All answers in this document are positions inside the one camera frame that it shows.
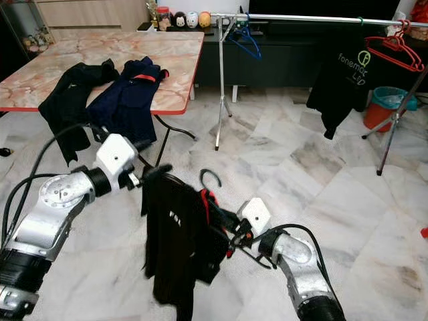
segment table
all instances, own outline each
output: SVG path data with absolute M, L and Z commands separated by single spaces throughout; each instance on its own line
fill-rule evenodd
M 159 115 L 186 112 L 189 94 L 203 43 L 202 32 L 83 32 L 79 38 L 63 39 L 0 83 L 0 111 L 37 112 L 62 74 L 79 62 L 100 65 L 111 58 L 121 72 L 128 60 L 149 56 L 169 71 L 154 95 L 151 114 L 168 128 L 156 164 L 159 164 L 170 130 Z M 88 104 L 110 84 L 94 88 Z

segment red table edge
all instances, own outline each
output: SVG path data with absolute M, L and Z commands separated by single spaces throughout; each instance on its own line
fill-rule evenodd
M 150 113 L 152 115 L 164 115 L 164 116 L 174 116 L 174 115 L 183 115 L 187 110 L 187 104 L 189 103 L 189 96 L 190 91 L 193 86 L 193 82 L 195 81 L 196 71 L 198 70 L 199 60 L 201 59 L 201 51 L 203 46 L 203 38 L 205 37 L 205 34 L 203 34 L 202 37 L 202 44 L 199 48 L 198 53 L 198 60 L 196 61 L 196 67 L 195 71 L 193 72 L 192 82 L 189 86 L 189 95 L 187 95 L 186 101 L 185 101 L 185 107 L 182 110 L 151 110 Z M 38 112 L 39 109 L 37 107 L 0 107 L 0 112 Z

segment trash can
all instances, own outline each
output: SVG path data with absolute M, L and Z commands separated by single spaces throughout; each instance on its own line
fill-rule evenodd
M 401 101 L 407 95 L 405 90 L 394 87 L 378 87 L 373 91 L 373 97 L 368 106 L 366 116 L 364 117 L 364 125 L 372 129 L 391 117 L 391 114 L 397 110 Z M 416 110 L 417 100 L 413 96 L 407 102 L 407 110 Z M 378 132 L 387 132 L 391 128 L 391 123 L 386 124 Z

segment marble floor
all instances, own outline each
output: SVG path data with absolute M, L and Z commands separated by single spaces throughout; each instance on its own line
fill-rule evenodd
M 303 104 L 304 92 L 242 88 L 233 118 L 225 122 L 220 151 L 213 150 L 218 90 L 198 88 L 183 116 L 165 117 L 198 137 L 172 133 L 163 161 L 199 189 L 199 171 L 214 170 L 223 187 L 213 190 L 224 208 L 238 210 L 261 197 L 272 223 L 300 223 L 318 238 L 330 279 L 350 321 L 428 321 L 428 110 L 407 113 L 382 177 L 375 174 L 385 136 L 360 139 L 362 115 L 352 112 L 334 140 L 323 137 L 319 113 Z M 155 122 L 158 140 L 165 129 Z M 26 177 L 51 136 L 37 113 L 0 118 L 0 208 Z M 79 153 L 94 160 L 98 144 Z M 157 142 L 144 156 L 154 161 Z M 40 173 L 70 169 L 53 146 Z M 25 209 L 37 198 L 34 182 Z M 75 220 L 63 251 L 45 277 L 41 297 L 27 320 L 172 321 L 175 311 L 152 297 L 144 264 L 146 218 L 140 192 L 122 191 L 88 206 Z M 197 284 L 194 320 L 295 321 L 279 271 L 266 271 L 241 253 L 225 260 L 211 287 Z

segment red hanger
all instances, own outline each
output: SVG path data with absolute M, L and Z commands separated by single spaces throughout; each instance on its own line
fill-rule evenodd
M 410 70 L 411 72 L 422 72 L 425 66 L 422 64 L 421 58 L 418 56 L 416 52 L 413 51 L 409 46 L 406 45 L 405 40 L 403 39 L 403 35 L 410 29 L 411 22 L 409 20 L 399 20 L 403 26 L 400 30 L 398 30 L 394 35 L 389 37 L 367 37 L 366 46 L 367 50 L 372 54 L 381 57 L 393 64 L 396 64 L 402 68 Z M 402 62 L 397 58 L 388 56 L 387 54 L 380 52 L 377 49 L 371 48 L 370 45 L 373 41 L 381 41 L 381 45 L 383 47 L 387 47 L 391 50 L 397 52 L 405 52 L 411 59 L 411 64 L 407 62 Z

